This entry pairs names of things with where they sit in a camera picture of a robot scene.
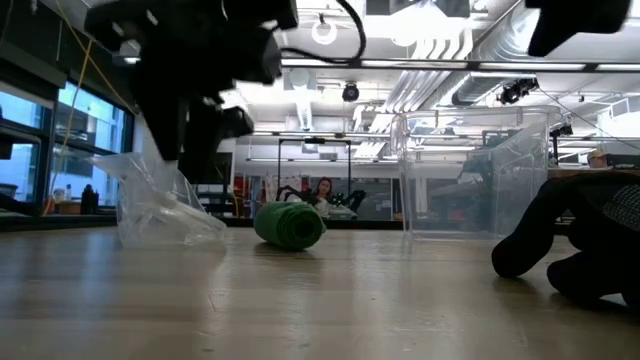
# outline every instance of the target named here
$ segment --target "green towel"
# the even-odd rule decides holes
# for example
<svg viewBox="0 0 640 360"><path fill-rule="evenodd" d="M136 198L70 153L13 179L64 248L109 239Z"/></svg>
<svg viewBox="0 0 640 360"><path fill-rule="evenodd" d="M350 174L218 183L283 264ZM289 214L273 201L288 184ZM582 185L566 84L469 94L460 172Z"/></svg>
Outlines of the green towel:
<svg viewBox="0 0 640 360"><path fill-rule="evenodd" d="M253 227L269 244L296 251L313 246L327 230L316 210L303 202L265 204L258 211Z"/></svg>

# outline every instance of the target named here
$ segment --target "plastic sheet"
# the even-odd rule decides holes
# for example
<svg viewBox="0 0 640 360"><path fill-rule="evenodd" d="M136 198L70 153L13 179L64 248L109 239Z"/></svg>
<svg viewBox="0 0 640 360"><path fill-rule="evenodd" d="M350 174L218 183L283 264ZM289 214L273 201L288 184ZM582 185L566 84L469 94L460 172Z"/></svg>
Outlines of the plastic sheet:
<svg viewBox="0 0 640 360"><path fill-rule="evenodd" d="M226 225L207 214L175 163L139 153L88 159L120 182L118 233L125 247L192 246L222 240Z"/></svg>

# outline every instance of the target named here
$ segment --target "person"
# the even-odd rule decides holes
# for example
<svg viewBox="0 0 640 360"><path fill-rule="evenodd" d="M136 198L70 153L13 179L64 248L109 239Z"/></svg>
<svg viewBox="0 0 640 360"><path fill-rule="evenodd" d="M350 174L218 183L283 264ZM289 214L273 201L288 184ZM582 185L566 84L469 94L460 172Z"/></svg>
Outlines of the person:
<svg viewBox="0 0 640 360"><path fill-rule="evenodd" d="M331 179L323 177L318 181L318 186L313 194L318 201L313 207L323 218L328 218L330 215L331 205L329 205L329 199L331 198L332 188Z"/></svg>
<svg viewBox="0 0 640 360"><path fill-rule="evenodd" d="M547 278L560 294L588 305L621 294L640 310L640 176L615 171L588 172L548 180L511 235L493 249L498 275L523 275L547 255L555 220L565 210L575 220L569 242L577 252L552 262Z"/></svg>
<svg viewBox="0 0 640 360"><path fill-rule="evenodd" d="M592 169L606 169L609 167L607 164L607 154L600 150L592 151L587 157L589 167Z"/></svg>

